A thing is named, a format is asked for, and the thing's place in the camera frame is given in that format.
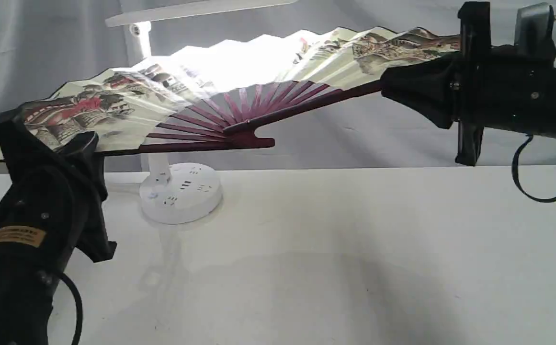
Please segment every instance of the painted landscape on fan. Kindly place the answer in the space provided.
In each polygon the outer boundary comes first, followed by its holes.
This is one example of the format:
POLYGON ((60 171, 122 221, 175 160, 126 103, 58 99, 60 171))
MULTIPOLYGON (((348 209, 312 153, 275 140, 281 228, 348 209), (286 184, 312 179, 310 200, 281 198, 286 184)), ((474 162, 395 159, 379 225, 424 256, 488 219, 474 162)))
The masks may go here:
POLYGON ((377 92, 387 68, 442 57, 459 41, 423 28, 376 27, 187 46, 70 81, 19 109, 26 128, 52 149, 85 131, 98 133, 104 155, 271 147, 273 139, 254 135, 257 127, 377 92))

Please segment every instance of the gray backdrop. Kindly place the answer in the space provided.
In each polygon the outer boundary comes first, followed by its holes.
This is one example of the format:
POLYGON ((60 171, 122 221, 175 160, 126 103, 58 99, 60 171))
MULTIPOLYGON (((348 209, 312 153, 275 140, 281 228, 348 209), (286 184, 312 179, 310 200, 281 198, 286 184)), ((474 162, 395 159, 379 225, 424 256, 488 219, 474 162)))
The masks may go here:
MULTIPOLYGON (((103 20, 182 0, 0 0, 0 111, 49 96, 65 81, 128 66, 125 33, 103 20)), ((513 42, 516 9, 533 2, 502 0, 492 7, 494 44, 513 42)), ((285 36, 337 26, 357 31, 385 26, 402 31, 423 26, 440 35, 459 32, 459 0, 300 0, 267 9, 155 22, 155 55, 225 39, 248 41, 262 34, 285 36)), ((378 94, 301 114, 261 129, 276 138, 264 150, 173 153, 219 170, 452 166, 455 128, 445 131, 378 94)), ((488 130, 479 164, 510 164, 523 135, 488 130)), ((524 164, 555 164, 556 140, 539 138, 524 164)), ((110 170, 138 170, 138 157, 109 159, 110 170)))

